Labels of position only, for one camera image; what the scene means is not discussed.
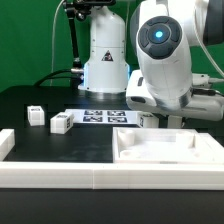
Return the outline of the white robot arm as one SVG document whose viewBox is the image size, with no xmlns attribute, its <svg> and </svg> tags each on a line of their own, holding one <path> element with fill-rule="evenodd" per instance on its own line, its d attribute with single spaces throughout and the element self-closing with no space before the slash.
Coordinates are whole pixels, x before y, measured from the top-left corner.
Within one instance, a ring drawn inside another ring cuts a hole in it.
<svg viewBox="0 0 224 224">
<path fill-rule="evenodd" d="M 199 87 L 190 48 L 224 42 L 224 0 L 144 0 L 130 20 L 139 68 L 128 71 L 124 21 L 108 9 L 113 0 L 88 1 L 90 58 L 81 90 L 126 96 L 130 109 L 218 121 L 224 97 Z"/>
</svg>

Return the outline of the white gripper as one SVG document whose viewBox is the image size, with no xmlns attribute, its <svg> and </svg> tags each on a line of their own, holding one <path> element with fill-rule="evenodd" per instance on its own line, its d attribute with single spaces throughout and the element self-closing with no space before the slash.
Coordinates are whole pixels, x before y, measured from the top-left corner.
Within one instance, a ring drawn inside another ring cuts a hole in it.
<svg viewBox="0 0 224 224">
<path fill-rule="evenodd" d="M 197 95 L 184 108 L 168 111 L 159 108 L 148 92 L 144 78 L 139 70 L 132 72 L 126 90 L 126 102 L 131 110 L 151 112 L 162 115 L 180 116 L 194 119 L 219 121 L 224 117 L 224 97 Z"/>
</svg>

